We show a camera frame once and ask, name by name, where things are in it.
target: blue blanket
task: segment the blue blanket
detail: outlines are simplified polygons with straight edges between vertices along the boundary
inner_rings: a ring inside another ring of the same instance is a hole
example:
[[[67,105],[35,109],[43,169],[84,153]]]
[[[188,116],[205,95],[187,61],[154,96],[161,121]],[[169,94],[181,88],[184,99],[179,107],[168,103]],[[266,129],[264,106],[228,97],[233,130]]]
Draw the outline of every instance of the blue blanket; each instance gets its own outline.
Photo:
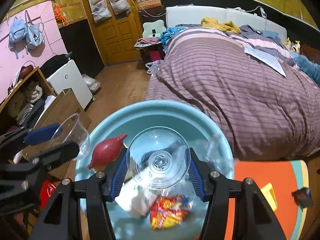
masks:
[[[185,26],[167,28],[159,37],[163,44],[163,51],[166,52],[169,40],[182,30],[187,29]]]
[[[293,61],[320,87],[320,66],[318,64],[311,62],[306,56],[300,54]]]

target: orange garland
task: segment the orange garland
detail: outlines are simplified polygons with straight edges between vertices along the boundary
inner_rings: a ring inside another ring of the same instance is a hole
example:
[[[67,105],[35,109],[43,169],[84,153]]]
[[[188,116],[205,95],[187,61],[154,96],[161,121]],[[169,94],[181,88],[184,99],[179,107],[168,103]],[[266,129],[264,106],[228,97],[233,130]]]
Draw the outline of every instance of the orange garland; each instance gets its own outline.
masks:
[[[67,22],[67,18],[64,15],[61,15],[61,8],[59,4],[54,6],[54,18],[56,21],[62,21],[62,26],[68,26],[69,23]]]

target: red shopping bag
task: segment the red shopping bag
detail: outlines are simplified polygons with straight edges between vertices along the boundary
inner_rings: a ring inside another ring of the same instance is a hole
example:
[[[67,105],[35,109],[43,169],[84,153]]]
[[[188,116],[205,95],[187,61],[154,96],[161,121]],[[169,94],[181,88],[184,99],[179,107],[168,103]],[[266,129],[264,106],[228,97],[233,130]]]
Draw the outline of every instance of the red shopping bag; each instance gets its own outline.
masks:
[[[46,203],[48,202],[49,198],[55,190],[56,186],[54,184],[52,184],[48,180],[44,181],[40,190],[41,208],[44,208],[44,206],[46,205]]]

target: yellow blanket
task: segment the yellow blanket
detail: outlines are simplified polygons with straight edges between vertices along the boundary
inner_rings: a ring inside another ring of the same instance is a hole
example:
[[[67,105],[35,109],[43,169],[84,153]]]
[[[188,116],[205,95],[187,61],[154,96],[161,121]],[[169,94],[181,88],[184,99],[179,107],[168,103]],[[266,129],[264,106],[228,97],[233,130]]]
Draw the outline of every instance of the yellow blanket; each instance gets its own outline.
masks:
[[[214,28],[222,32],[237,33],[237,34],[241,33],[240,28],[237,25],[235,25],[232,21],[228,21],[225,23],[218,23],[217,19],[210,18],[210,17],[204,17],[201,20],[201,26]]]

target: light blue backpack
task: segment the light blue backpack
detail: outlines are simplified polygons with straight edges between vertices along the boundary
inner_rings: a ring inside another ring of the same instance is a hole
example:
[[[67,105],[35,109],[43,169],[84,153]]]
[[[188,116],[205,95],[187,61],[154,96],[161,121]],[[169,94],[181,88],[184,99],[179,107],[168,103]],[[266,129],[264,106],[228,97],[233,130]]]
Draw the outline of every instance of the light blue backpack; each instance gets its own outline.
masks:
[[[27,10],[25,11],[25,17],[26,17],[26,27],[27,27],[27,35],[26,35],[27,49],[35,49],[36,47],[40,46],[41,43],[44,41],[44,36],[42,34],[44,29],[44,24],[43,23],[33,24]]]
[[[9,48],[15,50],[16,58],[18,58],[16,43],[21,41],[26,35],[27,26],[25,25],[23,19],[18,19],[15,17],[9,31]]]

